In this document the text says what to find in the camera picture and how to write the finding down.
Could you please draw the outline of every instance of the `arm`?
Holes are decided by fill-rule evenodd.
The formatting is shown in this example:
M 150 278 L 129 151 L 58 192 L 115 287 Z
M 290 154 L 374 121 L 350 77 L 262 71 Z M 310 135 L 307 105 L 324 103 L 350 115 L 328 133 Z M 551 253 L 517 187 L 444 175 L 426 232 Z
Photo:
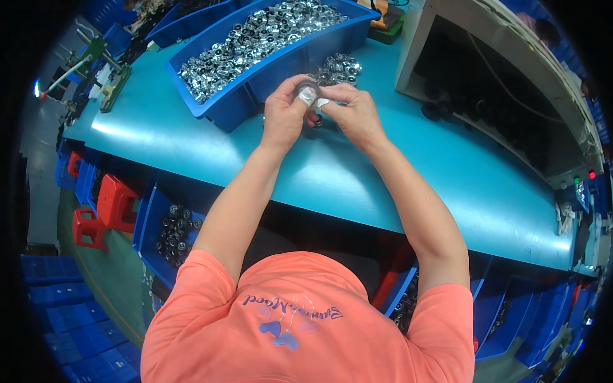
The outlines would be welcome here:
M 321 110 L 373 162 L 385 182 L 406 237 L 419 261 L 419 295 L 440 284 L 456 283 L 470 288 L 468 251 L 447 206 L 392 144 L 370 95 L 348 84 L 322 88 L 334 102 Z
M 260 145 L 219 195 L 194 243 L 194 249 L 217 258 L 234 283 L 238 283 L 245 252 L 270 200 L 281 161 L 302 130 L 309 105 L 298 98 L 293 100 L 292 92 L 307 79 L 306 75 L 291 77 L 268 97 Z

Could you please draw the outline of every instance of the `orange t-shirt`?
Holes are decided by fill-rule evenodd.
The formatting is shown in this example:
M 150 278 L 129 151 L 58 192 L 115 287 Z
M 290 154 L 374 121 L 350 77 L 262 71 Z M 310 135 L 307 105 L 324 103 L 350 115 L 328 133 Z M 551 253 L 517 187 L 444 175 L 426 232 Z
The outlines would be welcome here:
M 238 287 L 192 251 L 143 345 L 147 382 L 472 382 L 473 299 L 443 284 L 419 299 L 407 336 L 347 268 L 320 254 L 261 260 Z

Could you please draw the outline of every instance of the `blue plastic bin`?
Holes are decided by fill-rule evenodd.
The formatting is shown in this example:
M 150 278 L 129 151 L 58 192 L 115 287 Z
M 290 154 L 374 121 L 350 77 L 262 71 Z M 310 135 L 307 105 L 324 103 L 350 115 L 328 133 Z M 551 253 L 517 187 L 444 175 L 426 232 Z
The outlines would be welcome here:
M 83 356 L 77 349 L 77 345 L 68 333 L 45 334 L 45 341 L 51 349 L 55 360 L 61 366 L 83 359 Z
M 524 320 L 530 302 L 534 299 L 535 283 L 526 278 L 512 276 L 507 285 L 504 298 L 510 304 L 506 310 L 504 323 L 489 338 L 479 344 L 474 355 L 476 361 L 493 358 L 506 353 L 515 339 L 519 327 Z
M 468 255 L 470 264 L 470 292 L 473 294 L 474 302 L 477 295 L 479 295 L 479 291 L 481 291 L 485 276 L 490 271 L 493 257 L 474 251 L 469 252 Z
M 147 268 L 169 288 L 173 288 L 175 285 L 177 269 L 173 268 L 166 258 L 155 249 L 155 244 L 158 242 L 158 236 L 162 234 L 160 217 L 168 215 L 168 209 L 171 204 L 171 201 L 157 186 L 153 188 L 149 204 L 147 206 L 141 204 L 140 207 L 140 209 L 146 209 L 146 212 L 142 240 L 138 247 L 135 248 Z M 205 216 L 192 211 L 192 220 L 197 218 L 204 222 Z M 194 243 L 197 235 L 197 231 L 190 231 L 188 243 Z
M 96 165 L 100 161 L 102 153 L 98 150 L 86 148 L 81 161 L 81 168 L 78 172 L 77 188 L 75 195 L 79 203 L 88 204 L 88 196 L 91 194 L 92 177 L 96 175 Z
M 85 307 L 89 310 L 89 314 L 94 322 L 102 322 L 103 320 L 107 320 L 109 316 L 104 312 L 102 307 L 95 300 L 91 300 L 88 302 L 84 302 Z
M 177 4 L 149 32 L 146 40 L 153 40 L 160 48 L 168 47 L 178 39 L 187 39 L 207 29 L 228 14 L 246 6 L 251 0 L 226 0 L 177 19 Z
M 490 270 L 473 303 L 473 335 L 479 348 L 485 343 L 506 295 L 511 276 Z
M 95 357 L 113 348 L 104 330 L 95 323 L 71 330 L 70 337 L 83 358 Z
M 68 174 L 68 163 L 70 162 L 72 149 L 65 138 L 60 141 L 56 153 L 58 163 L 55 165 L 55 183 L 61 188 L 74 190 L 77 187 L 77 178 Z
M 136 252 L 140 251 L 140 242 L 145 228 L 145 216 L 147 215 L 151 193 L 157 182 L 158 173 L 156 171 L 151 172 L 147 178 L 145 189 L 143 190 L 143 197 L 140 199 L 139 210 L 136 214 L 136 222 L 134 223 L 134 231 L 132 233 L 132 249 Z
M 74 373 L 70 366 L 62 367 L 62 372 L 64 373 L 66 380 L 70 383 L 83 383 L 77 375 Z
M 117 326 L 111 320 L 103 320 L 96 324 L 102 332 L 104 332 L 104 336 L 107 337 L 110 344 L 113 347 L 117 347 L 120 344 L 124 344 L 128 341 L 125 335 L 117 328 Z
M 417 266 L 417 261 L 415 261 L 413 267 L 411 267 L 408 271 L 405 271 L 404 273 L 400 274 L 398 276 L 398 279 L 396 279 L 394 287 L 389 292 L 389 295 L 385 299 L 385 302 L 379 309 L 379 311 L 382 312 L 386 317 L 392 315 L 394 308 L 396 307 L 398 302 L 400 302 L 402 294 L 406 291 L 406 288 L 409 287 L 409 283 L 411 283 L 413 277 L 415 276 L 415 272 L 417 272 Z
M 83 281 L 71 257 L 21 255 L 23 281 L 29 285 Z
M 231 132 L 247 117 L 255 114 L 266 97 L 286 78 L 309 73 L 312 68 L 323 65 L 326 57 L 336 52 L 350 53 L 361 47 L 366 40 L 370 21 L 381 16 L 348 0 L 323 0 L 323 4 L 335 6 L 350 20 L 310 34 L 274 52 L 204 104 L 198 105 L 177 75 L 181 65 L 189 58 L 210 49 L 213 44 L 224 42 L 234 24 L 244 23 L 253 12 L 278 3 L 278 0 L 259 0 L 231 13 L 193 38 L 164 64 L 179 94 L 196 118 L 206 117 L 220 129 Z
M 540 363 L 551 342 L 560 332 L 573 297 L 575 278 L 559 280 L 538 295 L 538 302 L 528 307 L 518 335 L 524 343 L 515 358 L 529 368 Z
M 107 50 L 111 56 L 117 57 L 130 46 L 132 34 L 118 23 L 114 23 L 102 39 L 107 43 Z
M 70 365 L 74 376 L 80 382 L 128 382 L 140 381 L 140 375 L 128 361 L 115 349 L 111 349 L 93 358 L 79 360 Z
M 140 350 L 135 345 L 130 342 L 124 343 L 116 347 L 116 350 L 130 363 L 133 369 L 140 371 Z
M 56 333 L 63 333 L 94 323 L 94 319 L 83 303 L 49 308 L 47 309 L 47 317 L 51 328 Z

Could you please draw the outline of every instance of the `white machine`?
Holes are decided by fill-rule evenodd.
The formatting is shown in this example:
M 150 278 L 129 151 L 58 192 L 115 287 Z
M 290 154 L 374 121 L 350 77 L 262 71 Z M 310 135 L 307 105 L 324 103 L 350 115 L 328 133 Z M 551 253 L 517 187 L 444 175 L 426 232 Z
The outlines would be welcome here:
M 498 0 L 414 0 L 410 4 L 402 31 L 396 91 L 419 100 L 432 101 L 424 94 L 426 78 L 415 73 L 414 69 L 423 52 L 427 51 L 429 41 L 432 41 L 428 37 L 445 35 L 454 44 L 471 50 L 475 56 L 478 53 L 489 68 L 483 70 L 483 78 L 498 82 L 501 90 L 506 89 L 504 81 L 498 78 L 493 68 L 496 65 L 490 65 L 486 56 L 498 56 L 494 57 L 501 63 L 498 67 L 506 62 L 519 76 L 531 82 L 535 93 L 542 93 L 538 97 L 549 101 L 550 105 L 546 107 L 550 115 L 543 117 L 544 112 L 533 114 L 536 123 L 546 124 L 547 129 L 553 132 L 546 154 L 547 164 L 534 166 L 534 161 L 529 160 L 525 152 L 482 119 L 473 121 L 466 113 L 455 113 L 457 118 L 513 152 L 552 189 L 571 186 L 577 177 L 586 180 L 590 172 L 596 175 L 603 172 L 602 147 L 581 91 L 569 80 L 549 49 L 506 6 Z M 512 91 L 507 90 L 507 93 L 515 99 Z M 441 98 L 446 97 L 450 95 L 443 91 Z

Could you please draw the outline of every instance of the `red plastic stool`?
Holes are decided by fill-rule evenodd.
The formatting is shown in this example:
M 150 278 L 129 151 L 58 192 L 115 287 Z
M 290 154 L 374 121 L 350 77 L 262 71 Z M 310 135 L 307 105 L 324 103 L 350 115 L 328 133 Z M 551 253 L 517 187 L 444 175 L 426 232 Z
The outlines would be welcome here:
M 78 177 L 78 171 L 80 169 L 80 163 L 83 158 L 75 151 L 70 154 L 70 160 L 68 161 L 68 174 L 73 177 Z
M 107 229 L 134 232 L 136 212 L 132 210 L 132 207 L 134 200 L 140 198 L 139 192 L 121 182 L 114 175 L 104 176 L 96 210 Z
M 89 214 L 90 218 L 83 217 L 83 214 Z M 104 251 L 109 250 L 109 248 L 102 245 L 104 224 L 96 217 L 92 209 L 75 210 L 72 215 L 72 236 L 77 245 Z M 92 243 L 83 242 L 83 236 L 90 237 Z

